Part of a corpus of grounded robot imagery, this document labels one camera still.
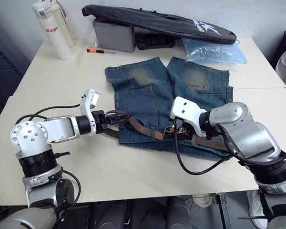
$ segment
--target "back pocket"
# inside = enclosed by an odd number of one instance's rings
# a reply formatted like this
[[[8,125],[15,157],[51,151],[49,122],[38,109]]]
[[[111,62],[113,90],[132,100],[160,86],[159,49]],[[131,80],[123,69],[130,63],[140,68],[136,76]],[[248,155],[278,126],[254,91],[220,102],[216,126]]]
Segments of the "back pocket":
[[[118,110],[130,113],[146,127],[157,127],[158,118],[154,101],[153,86],[115,92]]]

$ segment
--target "belt loop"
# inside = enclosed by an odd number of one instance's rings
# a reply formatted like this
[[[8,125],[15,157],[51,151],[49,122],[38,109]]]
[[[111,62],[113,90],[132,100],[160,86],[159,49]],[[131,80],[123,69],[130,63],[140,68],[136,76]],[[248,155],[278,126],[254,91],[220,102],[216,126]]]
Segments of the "belt loop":
[[[155,141],[156,139],[155,139],[155,128],[154,127],[151,127],[151,132],[152,132],[152,136],[151,136],[151,140],[152,141]]]

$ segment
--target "clear plastic bag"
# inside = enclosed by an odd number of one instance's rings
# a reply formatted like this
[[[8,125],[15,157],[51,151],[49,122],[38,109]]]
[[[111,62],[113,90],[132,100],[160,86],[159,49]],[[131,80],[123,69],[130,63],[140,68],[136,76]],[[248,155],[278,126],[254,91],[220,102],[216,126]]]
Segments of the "clear plastic bag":
[[[200,65],[247,63],[247,59],[239,48],[237,40],[234,44],[215,44],[182,38],[187,62]]]

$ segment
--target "jeans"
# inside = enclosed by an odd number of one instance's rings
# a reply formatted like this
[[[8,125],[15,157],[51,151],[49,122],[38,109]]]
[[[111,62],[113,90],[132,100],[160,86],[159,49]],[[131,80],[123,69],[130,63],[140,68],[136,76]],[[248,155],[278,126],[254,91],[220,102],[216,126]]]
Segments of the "jeans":
[[[197,103],[209,111],[232,101],[233,88],[228,86],[229,71],[220,71],[173,57],[167,68],[159,58],[108,67],[107,81],[114,88],[115,109],[129,112],[144,126],[163,132],[172,125],[170,110],[176,96]],[[119,144],[161,151],[174,151],[174,141],[158,141],[136,132],[129,124],[120,125]],[[179,141],[182,154],[219,159],[227,153]]]

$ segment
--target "white logo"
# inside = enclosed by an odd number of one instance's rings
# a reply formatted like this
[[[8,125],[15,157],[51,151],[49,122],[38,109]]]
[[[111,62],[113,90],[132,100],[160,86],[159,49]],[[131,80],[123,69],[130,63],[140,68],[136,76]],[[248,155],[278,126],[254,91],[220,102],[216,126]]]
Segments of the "white logo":
[[[193,20],[193,22],[194,22],[195,26],[197,27],[197,29],[200,32],[205,32],[207,30],[212,30],[212,31],[216,32],[218,35],[220,35],[219,32],[212,25],[208,25],[208,24],[206,24],[204,22],[195,21],[195,20]]]

